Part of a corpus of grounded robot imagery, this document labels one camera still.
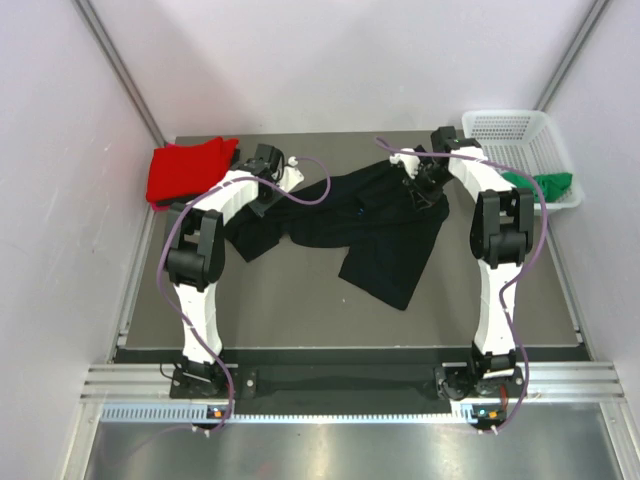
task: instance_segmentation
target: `white basket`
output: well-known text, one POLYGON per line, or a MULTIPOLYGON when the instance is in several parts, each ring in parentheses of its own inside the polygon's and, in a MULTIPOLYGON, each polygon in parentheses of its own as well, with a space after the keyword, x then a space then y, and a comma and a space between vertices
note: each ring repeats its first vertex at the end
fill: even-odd
MULTIPOLYGON (((530 175, 573 173, 567 192, 553 203, 551 211, 577 207, 584 193, 575 177, 562 139, 551 118, 535 110, 475 110, 462 116, 464 136, 475 138, 493 162, 523 170, 530 175)), ((536 212, 540 205, 536 203, 536 212)))

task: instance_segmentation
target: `green cloth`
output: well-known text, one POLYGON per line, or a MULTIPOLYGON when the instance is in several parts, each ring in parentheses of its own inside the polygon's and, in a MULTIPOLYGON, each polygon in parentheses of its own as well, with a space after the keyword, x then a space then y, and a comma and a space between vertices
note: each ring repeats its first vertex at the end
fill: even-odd
MULTIPOLYGON (((535 201, 537 203, 540 202, 540 200, 538 200, 538 194, 533 188, 533 185, 529 183, 529 180, 511 172, 503 173, 502 176, 505 180, 513 183, 516 187, 529 188, 533 190, 535 201)), ((533 177, 533 179, 538 182, 538 185, 540 185, 540 190, 542 190, 545 201, 549 203, 555 202, 558 198, 564 195, 571 186, 572 178, 573 175, 570 173, 551 173, 548 175, 536 175, 533 177)))

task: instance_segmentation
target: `folded red cloth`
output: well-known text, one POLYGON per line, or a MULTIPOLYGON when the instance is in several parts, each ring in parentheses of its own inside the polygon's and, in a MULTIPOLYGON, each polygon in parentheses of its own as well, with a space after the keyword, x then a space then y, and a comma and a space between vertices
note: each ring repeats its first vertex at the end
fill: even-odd
POLYGON ((170 145, 153 151, 147 201, 155 204, 206 192, 229 170, 238 140, 216 137, 202 145, 170 145))

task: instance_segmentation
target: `wall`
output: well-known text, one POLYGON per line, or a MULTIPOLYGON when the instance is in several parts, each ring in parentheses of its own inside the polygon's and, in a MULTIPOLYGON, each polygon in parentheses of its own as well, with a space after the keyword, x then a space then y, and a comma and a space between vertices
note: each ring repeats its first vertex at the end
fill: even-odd
POLYGON ((0 471, 39 480, 113 338, 153 145, 70 1, 0 14, 0 471))
POLYGON ((581 0, 94 0, 165 137, 419 130, 531 108, 581 0))
POLYGON ((611 2, 549 113, 586 192, 553 217, 595 351, 615 362, 640 424, 640 4, 611 2))

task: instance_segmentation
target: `black cloth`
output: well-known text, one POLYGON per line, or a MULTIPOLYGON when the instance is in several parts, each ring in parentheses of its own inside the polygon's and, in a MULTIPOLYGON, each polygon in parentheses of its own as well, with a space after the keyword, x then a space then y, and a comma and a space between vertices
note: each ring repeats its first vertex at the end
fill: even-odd
MULTIPOLYGON (((283 198, 262 219, 244 207, 225 226, 225 236, 247 262, 275 247, 285 233, 305 247, 348 246, 340 278, 405 310, 449 215, 444 195, 429 208, 416 203, 405 177, 404 169, 388 160, 332 177, 321 204, 283 198)), ((323 180, 295 195, 313 200, 325 188, 323 180)))

